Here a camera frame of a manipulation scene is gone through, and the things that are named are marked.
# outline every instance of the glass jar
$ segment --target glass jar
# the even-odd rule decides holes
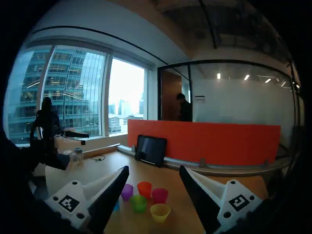
[[[73,162],[80,162],[83,160],[82,148],[75,148],[74,154],[72,154]]]

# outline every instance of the wooden door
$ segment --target wooden door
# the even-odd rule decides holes
[[[162,72],[162,120],[178,121],[180,103],[177,94],[182,92],[181,76],[174,73]]]

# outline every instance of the pink cup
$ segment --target pink cup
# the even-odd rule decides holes
[[[131,184],[125,184],[121,192],[121,197],[124,201],[128,201],[133,195],[133,186]]]
[[[152,192],[153,204],[166,203],[168,190],[164,188],[156,188]]]

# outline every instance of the orange cup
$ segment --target orange cup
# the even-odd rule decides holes
[[[151,198],[152,184],[150,182],[144,181],[138,183],[138,190],[141,196],[144,196],[147,199]]]

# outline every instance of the purple cup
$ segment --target purple cup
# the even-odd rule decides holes
[[[133,186],[131,184],[125,184],[124,189],[121,192],[121,197],[124,201],[128,201],[133,195]]]

